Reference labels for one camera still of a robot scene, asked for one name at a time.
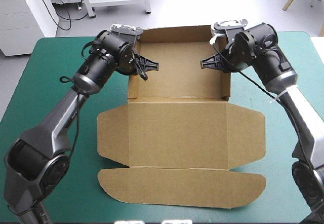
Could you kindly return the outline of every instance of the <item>white drawer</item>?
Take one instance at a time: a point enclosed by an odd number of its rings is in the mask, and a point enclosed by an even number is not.
[[[38,24],[31,12],[0,15],[0,30],[30,27],[38,27]]]
[[[0,30],[0,49],[6,56],[30,54],[43,37],[39,27]]]
[[[25,0],[0,0],[0,15],[30,12]]]

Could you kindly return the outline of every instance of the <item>white cable tie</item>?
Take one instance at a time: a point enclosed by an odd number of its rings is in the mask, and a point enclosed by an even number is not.
[[[280,97],[282,96],[282,95],[284,95],[286,92],[288,92],[288,91],[290,91],[290,90],[292,90],[292,89],[295,89],[295,88],[298,88],[298,86],[297,85],[293,85],[293,86],[289,86],[289,87],[287,87],[285,90],[283,90],[283,91],[281,91],[275,98],[273,98],[271,101],[269,101],[269,103],[273,103],[273,102],[275,102],[275,101],[280,101]]]

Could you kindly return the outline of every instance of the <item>black cable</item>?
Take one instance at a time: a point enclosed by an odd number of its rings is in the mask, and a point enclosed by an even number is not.
[[[74,137],[74,141],[73,141],[73,145],[72,145],[72,149],[70,151],[70,155],[69,155],[69,159],[72,158],[75,146],[76,146],[76,141],[77,138],[79,136],[79,128],[80,128],[80,94],[81,94],[81,90],[78,87],[78,85],[75,83],[73,78],[69,78],[67,76],[61,76],[60,77],[60,82],[62,83],[68,83],[68,82],[72,82],[74,84],[74,86],[77,88],[77,98],[76,98],[76,109],[75,109],[75,116],[76,116],[76,132],[75,132],[75,137]]]
[[[58,17],[61,17],[64,20],[71,20],[71,21],[74,21],[74,20],[82,20],[82,19],[86,18],[87,15],[88,15],[88,12],[84,16],[82,16],[81,18],[77,18],[77,19],[67,19],[67,18],[65,18],[65,17],[60,16],[59,14],[57,14]]]
[[[218,51],[217,48],[214,47],[214,49],[216,50],[216,52],[226,61],[229,63],[229,61],[225,58],[225,56],[220,53]],[[256,85],[261,91],[263,91],[265,94],[267,94],[269,97],[271,97],[272,99],[274,99],[275,97],[273,95],[271,95],[269,92],[267,92],[265,89],[263,89],[258,83],[256,83],[254,80],[252,80],[250,77],[248,77],[246,74],[244,74],[242,71],[239,71],[239,73],[244,76],[247,80],[249,80],[250,82],[252,82],[254,85]]]
[[[58,17],[60,17],[60,18],[62,18],[62,19],[64,19],[64,20],[69,20],[69,21],[82,20],[82,19],[86,18],[87,15],[88,15],[88,12],[87,12],[85,15],[83,15],[82,17],[80,17],[80,18],[76,18],[76,19],[69,19],[69,18],[65,18],[65,17],[63,17],[63,16],[57,14]]]
[[[215,48],[216,52],[226,61],[229,63],[229,61],[225,58],[225,56],[220,53],[216,48]],[[246,74],[244,74],[243,72],[239,71],[239,73],[244,76],[247,80],[249,80],[250,82],[252,82],[254,85],[256,85],[261,91],[263,91],[265,94],[267,94],[269,97],[271,97],[272,99],[275,99],[275,97],[273,95],[271,95],[269,92],[267,92],[265,89],[263,89],[258,83],[256,83],[254,80],[252,80],[250,77],[248,77]],[[297,138],[298,138],[298,141],[300,142],[301,140],[301,135],[299,133],[299,130],[298,130],[298,126],[297,126],[297,123],[296,123],[296,120],[294,119],[293,117],[293,114],[289,111],[289,109],[278,99],[275,100],[280,106],[282,106],[284,108],[284,110],[286,111],[287,115],[288,115],[288,118],[290,119],[290,121],[292,122],[292,125],[296,131],[296,134],[297,134]],[[307,158],[305,157],[307,163],[309,166],[311,166],[311,164],[308,162]]]
[[[24,211],[22,211],[20,213],[16,213],[15,211],[13,211],[9,205],[7,205],[7,207],[10,210],[10,212],[13,213],[14,215],[16,215],[16,216],[22,216],[22,215],[26,214],[27,212],[30,212],[31,210],[34,210],[35,209],[35,205],[36,205],[36,203],[33,203],[31,207],[29,207],[27,210],[24,210]]]
[[[42,0],[42,1],[43,1],[44,5],[45,5],[45,7],[46,7],[46,9],[47,9],[47,12],[49,13],[50,17],[52,18],[52,20],[54,21],[54,23],[57,25],[57,27],[60,28],[61,30],[70,30],[71,27],[72,27],[72,22],[70,21],[70,26],[69,26],[69,28],[67,28],[67,29],[61,27],[61,26],[60,26],[60,25],[59,25],[59,24],[54,20],[54,18],[53,18],[53,16],[52,16],[52,14],[51,14],[49,8],[47,7],[45,1],[44,1],[44,0]],[[64,6],[65,10],[67,11],[67,15],[69,16],[69,18],[71,18],[71,17],[70,17],[70,13],[69,13],[69,11],[67,10],[67,7],[66,7],[66,5],[65,5],[64,3],[63,3],[63,6]]]

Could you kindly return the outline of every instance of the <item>cardboard box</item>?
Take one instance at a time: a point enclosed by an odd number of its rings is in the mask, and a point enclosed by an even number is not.
[[[129,168],[100,185],[127,203],[234,208],[263,192],[258,174],[230,169],[265,155],[265,119],[227,102],[230,74],[201,69],[215,54],[209,26],[145,30],[138,52],[160,63],[130,77],[127,105],[98,116],[98,152]]]

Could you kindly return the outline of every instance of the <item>cable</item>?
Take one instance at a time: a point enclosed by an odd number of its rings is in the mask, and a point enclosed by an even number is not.
[[[69,159],[72,158],[75,146],[76,146],[76,141],[77,138],[79,136],[79,129],[80,129],[80,94],[83,94],[81,89],[79,88],[79,86],[76,84],[76,82],[74,81],[73,78],[67,77],[67,76],[61,76],[60,77],[60,82],[61,83],[69,83],[72,82],[74,84],[74,87],[76,88],[76,92],[77,92],[77,98],[76,98],[76,109],[75,109],[75,114],[76,114],[76,132],[75,132],[75,137],[74,137],[74,141],[73,141],[73,145],[72,145],[72,149],[70,151],[70,155],[69,155]]]
[[[229,63],[229,61],[225,58],[225,56],[220,53],[216,48],[215,48],[216,52],[226,61]],[[244,74],[243,72],[239,71],[239,73],[245,77],[247,80],[249,80],[250,82],[252,82],[254,85],[256,85],[261,91],[263,91],[265,94],[267,94],[269,97],[271,97],[272,99],[274,99],[275,97],[273,95],[271,95],[269,92],[267,92],[265,89],[263,89],[258,83],[256,83],[254,80],[252,80],[250,77],[248,77],[246,74]],[[297,138],[298,138],[298,142],[301,141],[301,135],[299,133],[299,130],[298,130],[298,126],[297,126],[297,123],[296,123],[296,120],[294,119],[293,117],[293,114],[289,111],[289,109],[280,101],[280,100],[276,100],[276,102],[282,106],[284,108],[284,110],[286,111],[287,115],[288,115],[288,118],[290,119],[290,121],[292,122],[292,125],[296,131],[296,134],[297,134]],[[311,166],[311,164],[308,162],[308,159],[306,157],[304,157],[308,163],[309,166]]]
[[[63,27],[61,27],[55,20],[54,20],[54,18],[53,18],[53,16],[52,16],[52,14],[51,14],[51,12],[50,12],[50,10],[49,10],[49,8],[47,7],[47,5],[46,5],[46,3],[45,3],[45,1],[44,0],[42,0],[43,1],[43,3],[44,3],[44,5],[45,5],[45,7],[46,7],[46,9],[47,9],[47,12],[49,13],[49,15],[50,15],[50,17],[52,18],[52,20],[54,21],[54,23],[57,25],[57,27],[58,28],[60,28],[61,30],[70,30],[71,29],[71,27],[72,27],[72,22],[70,21],[70,26],[69,26],[69,28],[63,28]],[[70,13],[69,13],[69,11],[67,10],[67,7],[66,7],[66,5],[65,4],[63,4],[63,6],[64,6],[64,8],[65,8],[65,10],[67,11],[67,15],[68,15],[68,17],[69,18],[71,18],[70,17]]]
[[[65,17],[60,16],[59,14],[57,14],[58,17],[61,17],[64,20],[71,20],[71,21],[82,20],[82,19],[86,18],[87,15],[88,15],[88,12],[85,15],[83,15],[81,18],[77,18],[77,19],[67,19],[67,18],[65,18]]]
[[[217,48],[215,48],[216,52],[226,61],[229,63],[229,61],[225,58],[225,56],[220,53]],[[265,89],[263,89],[258,83],[256,83],[254,80],[252,80],[250,77],[248,77],[246,74],[244,74],[242,71],[239,71],[239,73],[244,76],[247,80],[249,80],[250,82],[252,82],[254,85],[256,85],[261,91],[263,91],[265,94],[267,94],[269,97],[271,97],[272,99],[274,99],[275,97],[273,95],[271,95],[269,92],[267,92]]]
[[[80,17],[80,18],[76,18],[76,19],[69,19],[69,18],[65,18],[65,17],[63,17],[63,16],[57,14],[58,17],[60,17],[60,18],[62,18],[62,19],[64,19],[64,20],[69,20],[69,21],[82,20],[82,19],[86,18],[87,15],[88,15],[88,12],[87,12],[85,15],[83,15],[82,17]]]

